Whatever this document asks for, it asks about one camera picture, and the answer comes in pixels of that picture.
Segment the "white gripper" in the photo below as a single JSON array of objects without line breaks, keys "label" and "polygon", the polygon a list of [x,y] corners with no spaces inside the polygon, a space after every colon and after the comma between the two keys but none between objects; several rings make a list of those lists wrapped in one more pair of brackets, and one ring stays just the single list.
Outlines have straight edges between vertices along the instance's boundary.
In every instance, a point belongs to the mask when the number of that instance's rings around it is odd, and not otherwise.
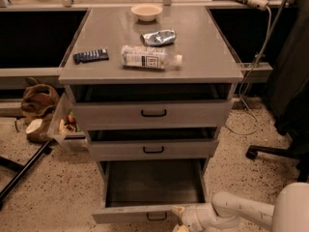
[{"label": "white gripper", "polygon": [[220,217],[211,203],[204,205],[173,206],[172,213],[180,222],[172,232],[204,232],[208,227],[232,229],[239,225],[236,216]]}]

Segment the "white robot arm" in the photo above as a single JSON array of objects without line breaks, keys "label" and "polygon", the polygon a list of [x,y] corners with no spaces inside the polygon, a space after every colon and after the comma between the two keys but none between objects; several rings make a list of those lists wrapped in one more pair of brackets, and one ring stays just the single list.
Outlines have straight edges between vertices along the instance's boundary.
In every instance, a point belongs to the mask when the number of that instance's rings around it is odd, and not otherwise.
[{"label": "white robot arm", "polygon": [[207,227],[230,229],[239,225],[240,218],[269,232],[309,232],[309,184],[285,186],[274,205],[220,191],[211,202],[174,206],[172,212],[181,221],[173,232],[204,232]]}]

